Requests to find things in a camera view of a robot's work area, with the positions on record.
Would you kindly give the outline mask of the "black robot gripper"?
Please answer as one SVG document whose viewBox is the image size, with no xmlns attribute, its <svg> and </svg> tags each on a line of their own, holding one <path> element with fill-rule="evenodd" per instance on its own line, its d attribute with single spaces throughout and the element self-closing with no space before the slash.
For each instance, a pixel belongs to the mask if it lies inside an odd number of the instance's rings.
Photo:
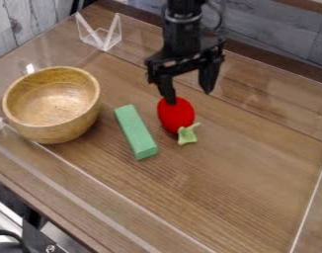
<svg viewBox="0 0 322 253">
<path fill-rule="evenodd" d="M 170 105 L 177 103 L 173 78 L 198 71 L 200 86 L 206 94 L 216 89 L 225 61 L 225 40 L 202 32 L 202 15 L 184 19 L 170 13 L 162 15 L 162 49 L 146 58 L 149 82 L 160 86 Z"/>
</svg>

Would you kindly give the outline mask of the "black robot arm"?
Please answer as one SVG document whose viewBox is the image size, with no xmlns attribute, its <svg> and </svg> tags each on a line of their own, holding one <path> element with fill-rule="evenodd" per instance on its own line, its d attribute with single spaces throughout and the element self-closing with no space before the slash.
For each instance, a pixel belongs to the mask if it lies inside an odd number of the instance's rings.
<svg viewBox="0 0 322 253">
<path fill-rule="evenodd" d="M 225 61 L 225 39 L 204 32 L 204 6 L 209 0 L 166 0 L 162 6 L 162 49 L 145 61 L 149 83 L 157 84 L 170 105 L 177 104 L 173 78 L 198 71 L 206 94 L 216 89 Z"/>
</svg>

